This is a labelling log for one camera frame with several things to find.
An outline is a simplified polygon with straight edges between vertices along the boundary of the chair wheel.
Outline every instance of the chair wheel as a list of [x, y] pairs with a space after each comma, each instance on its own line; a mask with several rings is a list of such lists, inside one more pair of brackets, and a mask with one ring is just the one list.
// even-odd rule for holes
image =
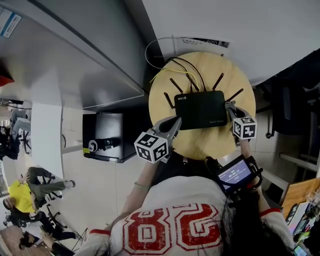
[[265, 136], [266, 136], [267, 139], [270, 139], [272, 137], [270, 132], [266, 133]]

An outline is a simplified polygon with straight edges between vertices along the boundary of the seated person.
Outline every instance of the seated person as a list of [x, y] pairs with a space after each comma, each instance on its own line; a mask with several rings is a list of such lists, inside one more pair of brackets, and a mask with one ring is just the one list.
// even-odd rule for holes
[[10, 116], [10, 126], [0, 126], [0, 159], [8, 156], [9, 158], [16, 160], [19, 153], [20, 142], [17, 139], [19, 135], [19, 129], [30, 132], [31, 123], [29, 121], [24, 122], [18, 120], [18, 118], [27, 119], [25, 110], [19, 111], [18, 109], [13, 109]]
[[73, 180], [39, 184], [38, 176], [50, 178], [51, 173], [41, 167], [30, 167], [23, 178], [16, 180], [8, 188], [10, 196], [3, 200], [4, 207], [7, 210], [16, 208], [22, 213], [34, 213], [42, 206], [41, 202], [46, 194], [76, 185]]
[[56, 225], [53, 227], [43, 211], [37, 214], [38, 221], [26, 223], [26, 227], [22, 227], [23, 237], [20, 238], [19, 248], [29, 248], [34, 245], [41, 237], [43, 232], [50, 234], [55, 240], [62, 241], [66, 239], [76, 239], [77, 236], [73, 232], [63, 232], [63, 229]]

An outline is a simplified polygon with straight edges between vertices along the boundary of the tile floor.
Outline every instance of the tile floor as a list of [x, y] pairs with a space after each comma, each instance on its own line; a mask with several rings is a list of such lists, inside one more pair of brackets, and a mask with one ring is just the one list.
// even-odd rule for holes
[[[71, 108], [63, 111], [62, 132], [67, 146], [76, 145], [82, 140], [83, 113], [82, 110]], [[258, 114], [256, 119], [257, 138], [250, 142], [254, 158], [265, 170], [291, 182], [297, 167], [278, 158], [278, 154], [297, 153], [300, 138], [292, 139], [276, 133], [273, 138], [267, 139], [267, 113]], [[240, 154], [240, 148], [237, 148], [219, 161], [224, 165]], [[31, 155], [20, 154], [16, 161], [17, 174], [25, 173], [27, 167], [33, 164]], [[81, 151], [64, 154], [65, 178], [73, 179], [76, 187], [65, 190], [63, 199], [51, 202], [53, 212], [60, 211], [60, 219], [79, 234], [85, 228], [104, 228], [121, 212], [144, 164], [145, 162], [136, 156], [125, 163], [113, 163], [85, 158]], [[64, 244], [72, 248], [75, 241], [67, 240]]]

